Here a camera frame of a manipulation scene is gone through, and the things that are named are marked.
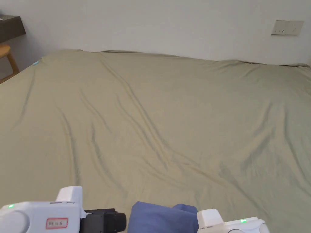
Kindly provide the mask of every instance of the electrical outlet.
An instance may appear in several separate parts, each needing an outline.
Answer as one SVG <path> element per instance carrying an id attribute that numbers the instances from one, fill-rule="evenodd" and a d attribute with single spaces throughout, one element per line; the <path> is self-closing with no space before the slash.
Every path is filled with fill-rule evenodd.
<path id="1" fill-rule="evenodd" d="M 286 28 L 286 35 L 299 35 L 304 21 L 289 21 Z"/>
<path id="2" fill-rule="evenodd" d="M 304 21 L 277 20 L 271 35 L 298 35 L 303 24 Z"/>

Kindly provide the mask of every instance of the sheet wrinkle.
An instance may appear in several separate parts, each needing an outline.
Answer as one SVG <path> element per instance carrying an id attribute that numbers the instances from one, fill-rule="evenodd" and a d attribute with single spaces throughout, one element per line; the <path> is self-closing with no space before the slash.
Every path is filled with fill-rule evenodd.
<path id="1" fill-rule="evenodd" d="M 296 163 L 298 170 L 300 171 L 302 178 L 308 183 L 309 186 L 311 186 L 311 182 L 307 179 L 307 176 L 306 176 L 306 174 L 305 174 L 304 170 L 302 169 L 302 166 L 299 162 L 297 153 L 295 152 L 294 146 L 293 146 L 293 144 L 292 144 L 292 142 L 288 136 L 288 111 L 287 111 L 287 108 L 285 105 L 283 106 L 281 114 L 282 114 L 282 117 L 281 117 L 282 121 L 281 122 L 283 123 L 282 133 L 284 135 L 285 142 L 287 143 L 287 145 L 291 151 L 291 155 L 292 155 L 292 157 Z"/>
<path id="2" fill-rule="evenodd" d="M 27 95 L 26 95 L 26 98 L 25 98 L 25 101 L 23 104 L 21 114 L 20 114 L 19 119 L 16 121 L 16 123 L 14 124 L 12 129 L 14 129 L 16 126 L 18 126 L 24 118 L 24 115 L 25 115 L 26 109 L 27 109 L 27 105 L 28 105 L 28 101 L 29 101 L 29 97 L 30 97 L 31 91 L 33 89 L 33 86 L 35 84 L 35 74 L 36 74 L 36 69 L 34 68 L 34 73 L 32 75 L 32 79 L 31 79 L 30 85 L 28 87 Z"/>
<path id="3" fill-rule="evenodd" d="M 216 179 L 213 178 L 211 175 L 207 174 L 207 172 L 201 171 L 199 170 L 197 167 L 190 167 L 191 170 L 195 171 L 196 174 L 201 175 L 205 178 L 207 178 L 208 180 L 210 180 L 211 182 L 220 185 L 221 187 L 226 187 L 226 184 L 224 182 L 222 182 L 220 179 Z"/>
<path id="4" fill-rule="evenodd" d="M 101 59 L 99 59 L 100 62 L 102 63 L 102 65 L 104 67 L 106 67 L 106 69 L 112 74 L 113 77 L 115 77 L 124 87 L 125 91 L 128 93 L 129 97 L 131 98 L 134 106 L 136 106 L 138 112 L 140 113 L 143 121 L 145 122 L 146 126 L 148 127 L 152 137 L 154 138 L 155 142 L 158 143 L 158 140 L 156 139 L 156 137 L 153 135 L 153 131 L 155 132 L 155 134 L 157 135 L 157 138 L 162 142 L 162 144 L 171 152 L 173 152 L 172 156 L 174 157 L 175 155 L 179 155 L 180 157 L 183 157 L 184 159 L 188 160 L 188 162 L 190 162 L 190 164 L 194 164 L 195 166 L 199 166 L 198 163 L 196 163 L 194 160 L 192 160 L 191 158 L 183 155 L 182 153 L 179 153 L 177 151 L 175 151 L 174 149 L 171 148 L 171 146 L 167 143 L 167 141 L 161 136 L 161 134 L 159 133 L 156 125 L 153 123 L 153 121 L 151 120 L 151 118 L 149 117 L 147 111 L 145 110 L 145 108 L 142 106 L 142 104 L 140 103 L 138 97 L 136 96 L 136 94 L 134 93 L 133 89 L 131 88 L 130 84 L 121 76 L 119 75 L 115 70 L 113 70 L 110 65 L 105 61 L 103 62 Z"/>
<path id="5" fill-rule="evenodd" d="M 233 174 L 230 172 L 230 170 L 226 167 L 226 165 L 223 162 L 220 162 L 219 168 L 220 168 L 219 176 L 224 178 L 230 184 L 232 184 L 240 192 L 240 194 L 242 194 L 246 199 L 248 199 L 250 201 L 250 203 L 254 207 L 256 207 L 267 218 L 269 218 L 267 211 L 265 209 L 263 209 L 250 195 L 247 194 L 246 191 L 244 191 L 242 189 L 242 187 L 239 185 L 238 181 L 234 178 Z"/>
<path id="6" fill-rule="evenodd" d="M 105 120 L 105 118 L 100 114 L 100 112 L 91 104 L 91 102 L 87 99 L 87 97 L 85 96 L 84 92 L 82 91 L 82 89 L 80 89 L 80 99 L 82 100 L 82 103 L 84 104 L 84 106 L 91 112 L 94 114 L 94 112 L 96 113 L 95 115 L 99 116 L 99 118 L 101 119 L 101 121 L 103 122 L 105 128 L 112 133 L 111 129 L 109 128 L 109 126 L 107 125 L 107 122 Z"/>
<path id="7" fill-rule="evenodd" d="M 72 128 L 69 124 L 69 121 L 67 120 L 66 115 L 64 112 L 57 106 L 55 105 L 56 108 L 58 109 L 59 113 L 62 116 L 63 122 L 66 125 L 66 130 L 70 139 L 70 146 L 71 146 L 71 153 L 72 153 L 72 161 L 73 161 L 73 168 L 74 168 L 74 173 L 75 173 L 75 185 L 76 186 L 81 186 L 81 177 L 80 177 L 80 165 L 79 165 L 79 159 L 78 159 L 78 152 L 76 148 L 76 139 L 73 136 L 72 133 Z"/>
<path id="8" fill-rule="evenodd" d="M 291 179 L 293 180 L 292 182 L 290 182 L 291 185 L 297 187 L 297 188 L 300 189 L 304 194 L 306 194 L 309 198 L 311 198 L 311 193 L 310 193 L 305 187 L 303 187 L 303 186 L 300 184 L 300 182 L 296 179 L 296 177 L 295 177 L 294 173 L 292 172 L 292 170 L 291 170 L 290 168 L 289 168 L 288 170 L 291 172 L 290 177 L 291 177 Z"/>
<path id="9" fill-rule="evenodd" d="M 262 132 L 266 126 L 266 123 L 269 119 L 269 113 L 272 108 L 272 103 L 269 100 L 268 103 L 266 103 L 262 109 L 262 112 L 259 116 L 259 121 L 256 123 L 256 129 L 254 130 L 253 136 L 258 135 L 260 132 Z"/>
<path id="10" fill-rule="evenodd" d="M 99 165 L 102 168 L 102 171 L 107 175 L 107 177 L 110 179 L 110 181 L 115 184 L 118 189 L 122 192 L 123 196 L 127 196 L 127 191 L 123 188 L 123 186 L 114 178 L 113 174 L 111 173 L 109 167 L 106 165 L 106 162 L 104 160 L 103 153 L 101 149 L 98 146 L 98 143 L 96 141 L 96 130 L 94 127 L 94 124 L 92 123 L 92 144 L 94 146 L 95 153 L 97 155 L 97 159 L 99 162 Z"/>
<path id="11" fill-rule="evenodd" d="M 148 145 L 150 146 L 150 148 L 155 152 L 155 154 L 157 155 L 158 160 L 162 163 L 163 167 L 165 168 L 165 170 L 168 170 L 167 164 L 166 162 L 163 160 L 162 157 L 164 157 L 165 155 L 160 155 L 158 148 L 156 148 L 153 143 L 150 141 L 147 133 L 145 132 L 145 130 L 143 129 L 143 127 L 124 109 L 123 105 L 120 102 L 120 98 L 117 95 L 117 102 L 120 106 L 120 108 L 122 109 L 122 111 L 136 124 L 136 126 L 139 128 L 139 130 L 141 131 L 142 135 L 144 136 L 145 140 L 147 141 Z"/>
<path id="12" fill-rule="evenodd" d="M 135 131 L 136 135 L 139 137 L 140 141 L 142 142 L 142 144 L 144 145 L 144 147 L 149 150 L 150 146 L 147 144 L 147 142 L 143 139 L 143 137 L 141 136 L 141 134 L 139 133 L 139 129 L 137 129 L 137 127 L 135 126 L 134 122 L 131 121 L 130 119 L 128 119 L 127 115 L 125 114 L 125 112 L 122 109 L 118 108 L 119 113 L 121 114 L 121 117 L 128 122 L 131 127 L 133 128 L 133 130 Z"/>
<path id="13" fill-rule="evenodd" d="M 111 185 L 109 184 L 109 182 L 106 180 L 106 177 L 101 173 L 100 168 L 98 166 L 97 163 L 97 156 L 90 156 L 92 164 L 97 172 L 98 177 L 102 180 L 102 182 L 107 186 L 107 188 L 111 188 Z"/>
<path id="14" fill-rule="evenodd" d="M 246 171 L 250 166 L 254 166 L 254 162 L 262 155 L 264 149 L 266 149 L 271 140 L 271 134 L 263 133 L 254 138 L 253 141 L 247 146 L 246 153 L 248 156 L 241 162 L 241 171 Z"/>
<path id="15" fill-rule="evenodd" d="M 302 148 L 304 149 L 304 152 L 305 152 L 304 158 L 307 160 L 308 164 L 311 164 L 311 156 L 308 156 L 307 153 L 306 153 L 308 151 L 307 145 L 310 146 L 308 143 L 306 143 L 306 141 L 307 142 L 311 142 L 311 138 L 309 138 L 309 137 L 300 138 L 300 141 L 301 141 L 301 146 L 302 146 Z"/>
<path id="16" fill-rule="evenodd" d="M 213 71 L 218 71 L 219 73 L 225 73 L 227 72 L 227 69 L 233 66 L 238 66 L 240 65 L 238 62 L 234 61 L 227 61 L 227 63 L 223 63 L 221 61 L 218 61 L 220 66 L 215 67 L 212 69 Z"/>
<path id="17" fill-rule="evenodd" d="M 306 82 L 311 84 L 311 78 L 310 78 L 310 75 L 308 74 L 308 71 L 310 70 L 310 68 L 308 68 L 308 71 L 305 67 L 295 67 L 295 69 L 303 76 Z"/>
<path id="18" fill-rule="evenodd" d="M 255 70 L 257 70 L 260 67 L 260 65 L 253 65 L 253 67 L 249 68 L 249 70 L 242 75 L 243 77 L 250 75 L 251 73 L 253 73 Z"/>
<path id="19" fill-rule="evenodd" d="M 131 120 L 132 118 L 130 116 L 128 116 L 126 114 L 126 111 L 124 111 L 122 109 L 122 111 L 120 112 L 122 115 L 126 115 L 127 117 L 129 117 Z M 124 118 L 127 122 L 129 122 L 129 124 L 133 127 L 133 130 L 137 133 L 137 135 L 139 136 L 139 138 L 142 140 L 142 142 L 144 143 L 144 140 L 141 138 L 140 134 L 137 132 L 136 127 L 133 125 L 134 123 L 132 123 L 132 121 L 128 121 L 126 118 Z M 153 170 L 155 173 L 151 173 L 150 170 L 145 170 L 145 172 L 152 174 L 152 176 L 157 177 L 159 180 L 165 181 L 175 187 L 184 187 L 185 183 L 184 182 L 180 182 L 174 178 L 169 177 L 168 175 L 164 174 L 161 170 L 156 169 L 146 158 L 144 157 L 140 157 L 140 159 L 142 159 L 145 162 L 145 165 L 147 165 L 151 170 Z"/>

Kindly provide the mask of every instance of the chair leg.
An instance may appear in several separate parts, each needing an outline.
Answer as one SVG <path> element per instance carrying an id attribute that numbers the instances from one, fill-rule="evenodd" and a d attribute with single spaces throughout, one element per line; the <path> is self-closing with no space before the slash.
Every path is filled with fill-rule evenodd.
<path id="1" fill-rule="evenodd" d="M 11 67 L 13 69 L 13 74 L 18 74 L 19 73 L 19 69 L 18 69 L 18 66 L 17 66 L 13 56 L 12 56 L 12 53 L 9 53 L 7 55 L 7 58 L 9 59 L 9 62 L 10 62 Z"/>
<path id="2" fill-rule="evenodd" d="M 14 58 L 13 58 L 11 53 L 9 53 L 7 55 L 7 58 L 9 60 L 9 63 L 11 64 L 11 67 L 12 67 L 12 70 L 13 70 L 13 74 L 11 74 L 11 75 L 3 78 L 3 79 L 0 79 L 0 84 L 5 82 L 6 80 L 10 79 L 11 77 L 17 75 L 20 72 L 19 69 L 18 69 L 18 66 L 17 66 L 17 64 L 16 64 L 16 62 L 15 62 L 15 60 L 14 60 Z"/>

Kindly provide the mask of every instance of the blue cloth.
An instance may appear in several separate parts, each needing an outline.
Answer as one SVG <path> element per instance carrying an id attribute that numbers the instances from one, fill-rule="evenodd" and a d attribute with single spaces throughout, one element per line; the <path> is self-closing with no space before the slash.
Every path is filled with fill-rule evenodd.
<path id="1" fill-rule="evenodd" d="M 173 208 L 137 202 L 132 207 L 128 233 L 197 233 L 197 208 L 178 204 Z"/>

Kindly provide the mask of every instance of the bed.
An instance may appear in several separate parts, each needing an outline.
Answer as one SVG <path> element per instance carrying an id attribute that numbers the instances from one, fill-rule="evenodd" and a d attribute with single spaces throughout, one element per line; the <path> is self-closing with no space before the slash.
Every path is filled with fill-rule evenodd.
<path id="1" fill-rule="evenodd" d="M 0 206 L 81 185 L 85 209 L 184 203 L 310 229 L 307 65 L 62 50 L 0 99 Z"/>

